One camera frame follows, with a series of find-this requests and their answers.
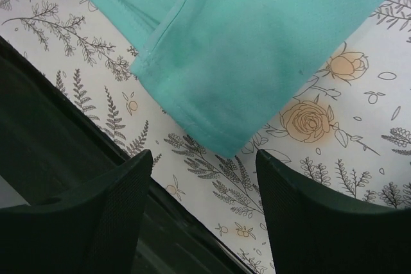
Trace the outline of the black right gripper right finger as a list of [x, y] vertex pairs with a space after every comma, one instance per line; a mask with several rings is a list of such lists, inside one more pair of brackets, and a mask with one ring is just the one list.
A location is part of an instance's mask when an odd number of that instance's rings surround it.
[[410, 273], [410, 210], [346, 196], [265, 150], [256, 171], [276, 273]]

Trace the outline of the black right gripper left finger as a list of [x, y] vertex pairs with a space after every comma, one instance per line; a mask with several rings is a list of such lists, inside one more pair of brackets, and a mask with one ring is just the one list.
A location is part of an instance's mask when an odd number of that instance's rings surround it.
[[36, 205], [1, 209], [1, 273], [130, 273], [153, 157]]

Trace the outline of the teal t shirt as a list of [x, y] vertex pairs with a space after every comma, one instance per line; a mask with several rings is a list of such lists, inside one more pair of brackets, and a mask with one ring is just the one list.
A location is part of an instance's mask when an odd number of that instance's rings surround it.
[[200, 145], [235, 156], [383, 0], [90, 0], [130, 71]]

